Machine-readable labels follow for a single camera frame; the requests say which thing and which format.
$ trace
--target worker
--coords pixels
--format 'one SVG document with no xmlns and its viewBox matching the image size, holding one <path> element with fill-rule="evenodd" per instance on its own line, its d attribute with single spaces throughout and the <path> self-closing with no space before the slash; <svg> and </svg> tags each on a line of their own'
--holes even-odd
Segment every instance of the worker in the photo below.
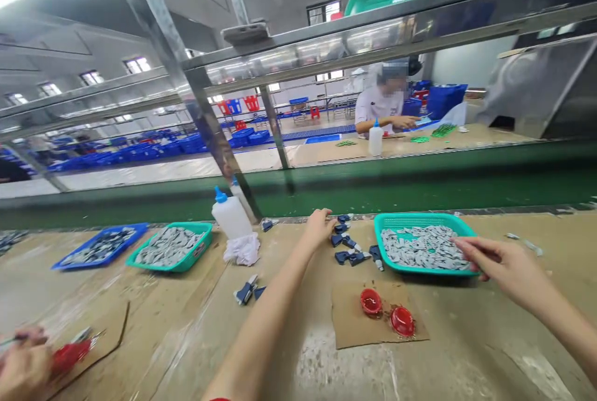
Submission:
<svg viewBox="0 0 597 401">
<path fill-rule="evenodd" d="M 31 176 L 27 171 L 16 163 L 0 159 L 0 183 L 22 182 L 24 180 L 31 180 Z"/>
<path fill-rule="evenodd" d="M 354 125 L 356 132 L 367 138 L 375 121 L 388 134 L 394 129 L 413 129 L 419 117 L 401 116 L 405 94 L 408 95 L 408 77 L 419 72 L 417 57 L 396 59 L 369 66 L 365 90 L 356 100 Z"/>
<path fill-rule="evenodd" d="M 37 160 L 45 166 L 49 166 L 54 161 L 52 143 L 44 136 L 36 135 L 27 139 L 29 149 L 37 156 Z"/>
</svg>

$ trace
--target plastic stool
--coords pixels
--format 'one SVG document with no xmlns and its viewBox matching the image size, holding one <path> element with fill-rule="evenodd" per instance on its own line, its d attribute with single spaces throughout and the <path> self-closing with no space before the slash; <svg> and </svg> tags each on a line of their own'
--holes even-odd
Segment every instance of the plastic stool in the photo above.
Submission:
<svg viewBox="0 0 597 401">
<path fill-rule="evenodd" d="M 222 111 L 222 115 L 230 115 L 230 109 L 228 109 L 228 104 L 226 103 L 227 101 L 222 101 L 221 103 L 217 104 L 217 106 Z"/>
<path fill-rule="evenodd" d="M 227 99 L 226 105 L 228 106 L 228 110 L 230 111 L 230 115 L 240 115 L 243 113 L 243 109 L 241 108 L 241 103 L 238 99 Z"/>
<path fill-rule="evenodd" d="M 311 108 L 311 119 L 315 119 L 315 118 L 321 119 L 318 107 Z"/>
<path fill-rule="evenodd" d="M 259 100 L 257 95 L 251 95 L 243 98 L 244 103 L 247 105 L 249 112 L 257 112 L 259 110 Z"/>
<path fill-rule="evenodd" d="M 429 90 L 416 90 L 412 93 L 412 97 L 420 99 L 423 102 L 423 105 L 427 104 L 428 96 L 429 96 Z"/>
</svg>

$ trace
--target rag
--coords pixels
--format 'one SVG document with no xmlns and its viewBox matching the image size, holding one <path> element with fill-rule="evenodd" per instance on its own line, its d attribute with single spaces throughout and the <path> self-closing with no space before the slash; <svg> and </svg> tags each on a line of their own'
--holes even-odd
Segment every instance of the rag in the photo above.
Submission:
<svg viewBox="0 0 597 401">
<path fill-rule="evenodd" d="M 229 239 L 226 243 L 224 261 L 232 261 L 237 265 L 252 266 L 259 259 L 260 246 L 261 243 L 257 239 L 257 232 L 236 239 Z"/>
</svg>

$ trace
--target hand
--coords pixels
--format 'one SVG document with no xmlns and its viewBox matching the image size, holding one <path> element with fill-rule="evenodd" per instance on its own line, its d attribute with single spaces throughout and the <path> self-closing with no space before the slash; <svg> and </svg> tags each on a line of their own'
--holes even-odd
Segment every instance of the hand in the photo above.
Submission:
<svg viewBox="0 0 597 401">
<path fill-rule="evenodd" d="M 390 118 L 392 119 L 392 126 L 396 129 L 414 129 L 417 127 L 415 121 L 420 120 L 419 117 L 412 116 L 393 116 Z"/>
<path fill-rule="evenodd" d="M 452 241 L 471 268 L 482 271 L 480 281 L 494 279 L 508 297 L 534 315 L 549 309 L 560 294 L 535 256 L 518 244 L 482 237 L 455 237 Z"/>
<path fill-rule="evenodd" d="M 0 401 L 34 401 L 48 384 L 52 352 L 46 345 L 13 345 L 0 375 Z"/>
<path fill-rule="evenodd" d="M 307 243 L 310 247 L 315 249 L 323 241 L 328 239 L 334 230 L 334 225 L 338 222 L 337 219 L 327 221 L 325 217 L 331 213 L 331 210 L 324 208 L 322 210 L 315 210 L 305 225 L 305 232 L 300 239 L 300 242 Z"/>
<path fill-rule="evenodd" d="M 45 331 L 41 326 L 30 325 L 17 328 L 14 332 L 14 337 L 23 337 L 26 339 L 21 340 L 22 344 L 28 347 L 43 345 L 48 341 L 48 337 L 45 335 Z M 4 364 L 6 363 L 7 353 L 0 356 L 0 374 L 4 370 Z"/>
</svg>

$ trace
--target red component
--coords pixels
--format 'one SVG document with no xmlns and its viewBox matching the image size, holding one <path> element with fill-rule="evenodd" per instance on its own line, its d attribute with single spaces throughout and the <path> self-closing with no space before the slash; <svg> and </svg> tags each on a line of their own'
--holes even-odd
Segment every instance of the red component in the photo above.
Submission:
<svg viewBox="0 0 597 401">
<path fill-rule="evenodd" d="M 91 339 L 86 341 L 66 344 L 56 350 L 53 355 L 52 375 L 54 377 L 70 372 L 75 364 L 83 359 L 91 349 Z"/>
<path fill-rule="evenodd" d="M 379 314 L 381 312 L 381 297 L 373 289 L 364 289 L 361 292 L 361 306 L 367 315 Z"/>
<path fill-rule="evenodd" d="M 405 307 L 397 307 L 390 316 L 392 328 L 403 337 L 413 337 L 415 334 L 415 321 L 412 314 Z"/>
<path fill-rule="evenodd" d="M 259 110 L 259 100 L 257 95 L 251 95 L 243 98 L 244 103 L 247 105 L 249 112 L 256 112 Z"/>
<path fill-rule="evenodd" d="M 218 103 L 217 106 L 222 111 L 222 115 L 230 115 L 230 109 L 228 108 L 228 105 L 226 104 L 225 101 Z"/>
<path fill-rule="evenodd" d="M 318 107 L 312 107 L 311 108 L 311 119 L 315 119 L 318 118 L 320 119 L 321 116 L 319 114 L 319 108 Z"/>
</svg>

